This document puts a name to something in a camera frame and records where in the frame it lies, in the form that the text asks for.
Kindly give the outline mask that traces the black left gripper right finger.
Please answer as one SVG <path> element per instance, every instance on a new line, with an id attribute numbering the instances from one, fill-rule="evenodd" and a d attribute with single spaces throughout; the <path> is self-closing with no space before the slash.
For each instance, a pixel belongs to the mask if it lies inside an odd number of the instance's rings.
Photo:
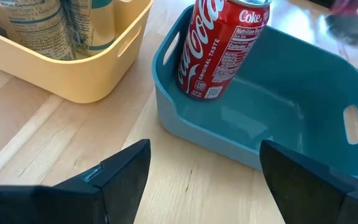
<path id="1" fill-rule="evenodd" d="M 271 140 L 261 142 L 259 157 L 286 224 L 358 224 L 358 178 Z"/>

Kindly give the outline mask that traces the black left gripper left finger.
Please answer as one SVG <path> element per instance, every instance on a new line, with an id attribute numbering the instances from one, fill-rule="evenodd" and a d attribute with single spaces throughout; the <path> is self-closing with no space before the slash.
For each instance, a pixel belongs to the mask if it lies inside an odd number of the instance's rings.
<path id="1" fill-rule="evenodd" d="M 54 186 L 0 185 L 0 223 L 133 223 L 150 157 L 142 139 Z"/>

